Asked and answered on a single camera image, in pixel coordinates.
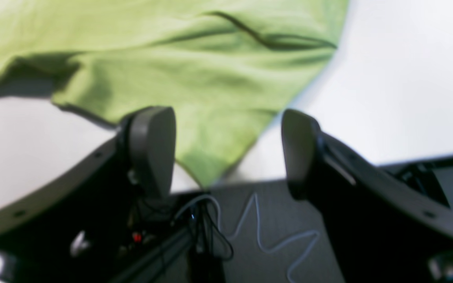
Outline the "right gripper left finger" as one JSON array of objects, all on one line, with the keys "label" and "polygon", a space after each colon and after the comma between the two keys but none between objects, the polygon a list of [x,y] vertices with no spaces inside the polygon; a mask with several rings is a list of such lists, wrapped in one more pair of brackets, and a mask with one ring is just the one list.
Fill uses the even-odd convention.
[{"label": "right gripper left finger", "polygon": [[144,197],[169,197],[176,136],[176,116],[172,107],[145,107],[127,114],[119,122],[117,156],[128,181]]}]

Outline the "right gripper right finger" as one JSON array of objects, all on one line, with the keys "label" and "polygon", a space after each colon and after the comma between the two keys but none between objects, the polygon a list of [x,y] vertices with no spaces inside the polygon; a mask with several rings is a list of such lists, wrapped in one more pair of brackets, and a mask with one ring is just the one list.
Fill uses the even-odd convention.
[{"label": "right gripper right finger", "polygon": [[296,109],[282,116],[282,145],[288,190],[296,200],[309,197],[311,183],[321,163],[320,125]]}]

